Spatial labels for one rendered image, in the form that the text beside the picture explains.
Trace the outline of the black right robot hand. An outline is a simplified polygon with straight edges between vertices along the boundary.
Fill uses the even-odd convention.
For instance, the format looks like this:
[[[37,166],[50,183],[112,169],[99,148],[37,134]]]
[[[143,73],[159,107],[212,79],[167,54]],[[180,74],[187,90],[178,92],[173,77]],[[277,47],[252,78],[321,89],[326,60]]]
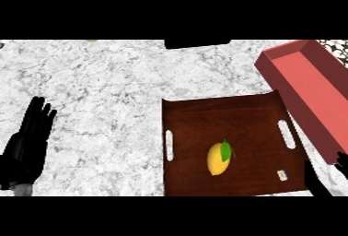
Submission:
[[[338,152],[335,167],[348,180],[348,154]],[[304,162],[304,185],[314,196],[327,197],[332,195],[319,179],[310,160]]]

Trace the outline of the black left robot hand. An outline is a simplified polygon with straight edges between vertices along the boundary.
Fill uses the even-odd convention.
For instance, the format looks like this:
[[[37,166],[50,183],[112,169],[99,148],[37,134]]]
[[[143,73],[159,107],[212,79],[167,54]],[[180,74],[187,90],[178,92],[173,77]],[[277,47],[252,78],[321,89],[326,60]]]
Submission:
[[[9,190],[19,184],[34,184],[44,170],[47,139],[58,111],[34,97],[19,131],[10,136],[0,155],[0,189]]]

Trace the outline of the dark brown wooden tray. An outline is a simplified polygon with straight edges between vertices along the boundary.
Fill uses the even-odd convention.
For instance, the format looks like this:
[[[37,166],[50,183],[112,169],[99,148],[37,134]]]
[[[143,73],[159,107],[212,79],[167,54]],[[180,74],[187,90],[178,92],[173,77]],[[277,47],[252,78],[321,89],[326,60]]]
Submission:
[[[305,189],[307,154],[288,147],[280,94],[162,102],[165,195],[268,195]]]

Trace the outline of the yellow lemon with green leaf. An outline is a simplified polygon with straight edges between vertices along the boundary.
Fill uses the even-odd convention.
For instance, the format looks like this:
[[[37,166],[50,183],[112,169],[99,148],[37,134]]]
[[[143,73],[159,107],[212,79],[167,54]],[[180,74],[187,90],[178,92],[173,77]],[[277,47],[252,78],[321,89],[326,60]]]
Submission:
[[[221,143],[215,143],[208,151],[206,166],[212,176],[226,172],[230,161],[234,158],[234,150],[227,140]]]

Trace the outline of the red cardboard box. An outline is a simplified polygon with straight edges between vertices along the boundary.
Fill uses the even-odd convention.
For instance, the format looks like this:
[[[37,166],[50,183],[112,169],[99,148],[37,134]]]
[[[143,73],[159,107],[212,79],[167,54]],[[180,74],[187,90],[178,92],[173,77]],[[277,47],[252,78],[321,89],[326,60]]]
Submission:
[[[348,68],[314,40],[282,44],[258,56],[255,68],[327,164],[348,154]]]

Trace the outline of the black appliance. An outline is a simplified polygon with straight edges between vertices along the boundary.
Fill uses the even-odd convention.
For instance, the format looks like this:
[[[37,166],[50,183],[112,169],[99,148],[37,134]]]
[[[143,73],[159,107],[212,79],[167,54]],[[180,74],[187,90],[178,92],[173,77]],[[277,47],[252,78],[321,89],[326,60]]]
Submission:
[[[174,49],[184,49],[184,48],[193,48],[201,46],[215,46],[221,44],[227,44],[229,40],[189,40],[189,41],[174,41],[174,40],[165,40],[165,48],[168,50]]]

